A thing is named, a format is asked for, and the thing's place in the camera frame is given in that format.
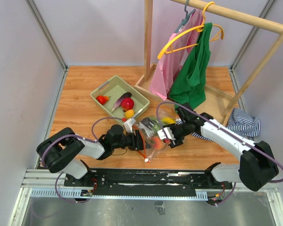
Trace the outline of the fake peach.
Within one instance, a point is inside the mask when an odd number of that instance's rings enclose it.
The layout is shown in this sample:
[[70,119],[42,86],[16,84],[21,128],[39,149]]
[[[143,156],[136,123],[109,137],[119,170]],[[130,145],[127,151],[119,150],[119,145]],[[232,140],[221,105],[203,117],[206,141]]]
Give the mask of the fake peach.
[[151,142],[151,146],[155,150],[162,150],[166,146],[166,143],[163,140],[161,140],[159,136],[152,137],[150,142]]

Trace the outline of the fake yellow orange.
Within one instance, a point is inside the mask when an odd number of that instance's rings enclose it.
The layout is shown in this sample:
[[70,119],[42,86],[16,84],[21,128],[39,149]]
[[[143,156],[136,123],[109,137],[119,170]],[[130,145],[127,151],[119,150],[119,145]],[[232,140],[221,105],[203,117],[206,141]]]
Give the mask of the fake yellow orange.
[[127,110],[125,111],[125,118],[126,119],[132,118],[134,114],[135,114],[134,109]]

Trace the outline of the fake green leafy vegetable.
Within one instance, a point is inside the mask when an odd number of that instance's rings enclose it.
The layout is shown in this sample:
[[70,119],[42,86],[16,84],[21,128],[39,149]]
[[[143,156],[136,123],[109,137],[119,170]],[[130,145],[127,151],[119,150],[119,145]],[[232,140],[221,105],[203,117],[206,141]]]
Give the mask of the fake green leafy vegetable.
[[160,123],[158,122],[157,118],[154,117],[154,116],[149,116],[149,118],[152,119],[152,120],[155,122],[155,124],[156,124],[156,131],[154,132],[154,134],[156,135],[157,132],[158,132],[159,130],[161,130]]

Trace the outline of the clear zip top bag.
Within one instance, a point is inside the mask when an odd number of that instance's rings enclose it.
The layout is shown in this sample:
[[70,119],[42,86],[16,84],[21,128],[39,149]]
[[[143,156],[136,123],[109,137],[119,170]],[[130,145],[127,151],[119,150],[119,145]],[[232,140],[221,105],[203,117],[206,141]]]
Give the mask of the clear zip top bag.
[[142,118],[133,125],[133,128],[140,133],[141,144],[145,145],[140,151],[145,162],[150,162],[170,143],[160,138],[160,135],[164,134],[159,132],[161,126],[156,116],[151,115]]

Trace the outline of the fake red apple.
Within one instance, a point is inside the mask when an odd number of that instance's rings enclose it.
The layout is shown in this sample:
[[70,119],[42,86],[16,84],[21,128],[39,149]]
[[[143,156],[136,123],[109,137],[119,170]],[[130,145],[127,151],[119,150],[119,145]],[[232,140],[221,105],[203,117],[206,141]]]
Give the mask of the fake red apple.
[[122,100],[121,107],[124,111],[131,110],[134,108],[134,101],[131,98],[126,97]]

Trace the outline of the fake purple eggplant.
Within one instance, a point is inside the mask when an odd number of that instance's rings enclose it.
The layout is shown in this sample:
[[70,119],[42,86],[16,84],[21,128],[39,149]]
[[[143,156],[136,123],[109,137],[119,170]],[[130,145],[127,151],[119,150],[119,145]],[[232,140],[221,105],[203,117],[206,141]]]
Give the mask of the fake purple eggplant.
[[113,113],[117,108],[120,107],[122,101],[125,99],[125,98],[131,98],[132,94],[130,92],[126,92],[124,93],[121,97],[119,97],[117,99],[117,101],[114,103],[112,109],[111,109],[111,113]]

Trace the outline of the fake strawberry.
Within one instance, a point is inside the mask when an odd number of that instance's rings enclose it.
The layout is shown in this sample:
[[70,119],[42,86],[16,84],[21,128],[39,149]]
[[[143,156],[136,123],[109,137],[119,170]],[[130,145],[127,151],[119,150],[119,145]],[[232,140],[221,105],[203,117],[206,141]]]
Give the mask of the fake strawberry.
[[101,104],[104,105],[105,103],[107,103],[109,101],[110,97],[109,96],[97,96],[96,100]]

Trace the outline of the fake dark purple plum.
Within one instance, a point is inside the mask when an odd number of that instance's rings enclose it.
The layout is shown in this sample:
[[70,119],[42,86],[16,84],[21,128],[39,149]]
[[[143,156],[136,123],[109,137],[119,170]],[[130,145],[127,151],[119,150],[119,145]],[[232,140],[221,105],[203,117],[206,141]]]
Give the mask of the fake dark purple plum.
[[156,124],[149,117],[143,118],[140,122],[140,127],[144,129],[146,132],[155,132]]

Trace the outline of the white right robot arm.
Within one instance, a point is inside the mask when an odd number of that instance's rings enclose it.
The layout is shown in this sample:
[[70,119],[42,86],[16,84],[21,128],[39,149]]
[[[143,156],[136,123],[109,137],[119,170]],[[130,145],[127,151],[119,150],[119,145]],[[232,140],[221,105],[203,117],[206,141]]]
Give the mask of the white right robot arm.
[[248,189],[258,191],[279,174],[270,145],[265,141],[254,142],[230,131],[211,115],[195,115],[188,103],[175,108],[182,123],[171,125],[174,139],[171,147],[183,144],[184,137],[195,133],[223,147],[233,154],[238,164],[214,163],[204,176],[205,185],[216,188],[221,182],[243,183]]

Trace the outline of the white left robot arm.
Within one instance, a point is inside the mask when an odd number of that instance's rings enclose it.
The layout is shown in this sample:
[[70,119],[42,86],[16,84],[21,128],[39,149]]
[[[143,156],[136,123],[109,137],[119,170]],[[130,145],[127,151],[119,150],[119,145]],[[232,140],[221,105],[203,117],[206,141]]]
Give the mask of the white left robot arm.
[[120,125],[111,126],[106,134],[96,141],[79,136],[67,127],[40,143],[36,152],[41,158],[42,165],[50,173],[64,172],[73,176],[79,185],[87,186],[92,180],[92,175],[76,156],[84,155],[104,160],[111,156],[115,149],[144,151],[145,145],[144,137],[138,130],[124,133]]

